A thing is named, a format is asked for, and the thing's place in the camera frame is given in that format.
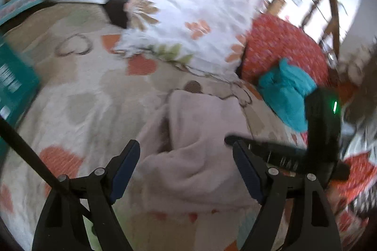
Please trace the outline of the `teal folded towel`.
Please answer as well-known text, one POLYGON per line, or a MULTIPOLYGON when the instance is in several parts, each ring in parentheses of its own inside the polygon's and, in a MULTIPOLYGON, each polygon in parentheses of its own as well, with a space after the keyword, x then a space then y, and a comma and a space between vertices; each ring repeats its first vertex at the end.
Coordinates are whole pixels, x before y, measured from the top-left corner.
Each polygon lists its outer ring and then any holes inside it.
POLYGON ((289 64, 286 58, 263 74, 257 86, 265 103, 285 125, 296 132, 307 131, 304 100, 316 88, 310 75, 298 66, 289 64))

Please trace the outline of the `green cardboard box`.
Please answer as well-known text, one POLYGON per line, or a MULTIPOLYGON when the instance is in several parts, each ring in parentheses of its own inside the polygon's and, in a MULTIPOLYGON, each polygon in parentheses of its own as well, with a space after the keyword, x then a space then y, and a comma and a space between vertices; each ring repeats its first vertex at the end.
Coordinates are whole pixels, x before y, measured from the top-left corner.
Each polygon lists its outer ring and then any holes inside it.
POLYGON ((40 79, 3 38, 0 52, 1 117, 16 128, 38 93, 40 79))

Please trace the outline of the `teal patterned flat box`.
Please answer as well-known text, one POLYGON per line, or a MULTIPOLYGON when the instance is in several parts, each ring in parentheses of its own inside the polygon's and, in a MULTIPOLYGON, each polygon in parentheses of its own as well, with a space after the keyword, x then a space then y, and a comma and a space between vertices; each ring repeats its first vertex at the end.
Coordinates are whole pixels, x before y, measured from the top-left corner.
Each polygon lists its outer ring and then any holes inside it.
POLYGON ((1 6, 0 9, 0 25, 8 22, 8 20, 16 17, 23 11, 32 8, 38 4, 41 4, 45 0, 10 0, 6 4, 1 6))

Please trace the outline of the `pale lilac towel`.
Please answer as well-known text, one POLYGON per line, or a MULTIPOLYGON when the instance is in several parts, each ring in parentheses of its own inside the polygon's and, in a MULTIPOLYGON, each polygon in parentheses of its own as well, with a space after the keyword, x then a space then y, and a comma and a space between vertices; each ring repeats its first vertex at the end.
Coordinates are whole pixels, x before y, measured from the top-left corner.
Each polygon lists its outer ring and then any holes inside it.
POLYGON ((144 211, 163 213, 256 204, 224 143, 230 134, 250 136, 237 98, 173 91, 137 136, 141 155, 130 185, 134 202, 144 211))

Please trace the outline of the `heart patterned quilt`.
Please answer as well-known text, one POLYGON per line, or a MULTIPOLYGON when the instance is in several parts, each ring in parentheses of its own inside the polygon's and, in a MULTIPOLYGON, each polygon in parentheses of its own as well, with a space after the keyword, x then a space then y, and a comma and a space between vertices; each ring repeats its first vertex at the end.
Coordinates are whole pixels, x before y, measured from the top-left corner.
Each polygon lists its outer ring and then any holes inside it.
MULTIPOLYGON (((174 89, 236 96, 253 136, 306 146, 304 136, 284 125, 251 85, 198 77, 142 54, 125 59, 110 53, 121 29, 99 5, 56 4, 21 20, 1 32, 32 64, 41 90, 18 132, 55 176, 86 176, 105 166, 174 89)), ((49 191, 10 149, 1 173, 1 217, 24 250, 31 250, 49 191)), ((134 250, 237 250, 259 209, 256 203, 238 211, 136 215, 130 192, 129 185, 114 210, 134 250)))

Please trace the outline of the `white floral pillow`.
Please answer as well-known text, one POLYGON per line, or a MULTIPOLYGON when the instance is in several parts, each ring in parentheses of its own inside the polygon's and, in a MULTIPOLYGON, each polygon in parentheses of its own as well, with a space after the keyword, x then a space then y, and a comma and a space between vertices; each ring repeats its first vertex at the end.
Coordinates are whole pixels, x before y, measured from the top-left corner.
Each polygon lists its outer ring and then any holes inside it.
POLYGON ((263 6, 264 0, 128 0, 128 25, 113 51, 151 53, 197 75, 231 81, 263 6))

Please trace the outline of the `red floral blanket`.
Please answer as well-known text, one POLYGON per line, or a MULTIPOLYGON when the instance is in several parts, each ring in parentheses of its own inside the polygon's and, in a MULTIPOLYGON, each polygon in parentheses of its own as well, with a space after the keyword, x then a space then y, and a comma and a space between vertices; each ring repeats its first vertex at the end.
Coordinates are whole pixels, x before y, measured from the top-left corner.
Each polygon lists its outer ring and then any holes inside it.
POLYGON ((315 81, 334 89, 341 112, 340 158, 350 166, 347 181, 331 180, 340 239, 350 247, 376 220, 376 54, 352 55, 332 69, 322 48, 298 27, 271 14, 252 22, 240 76, 248 86, 286 58, 315 81))

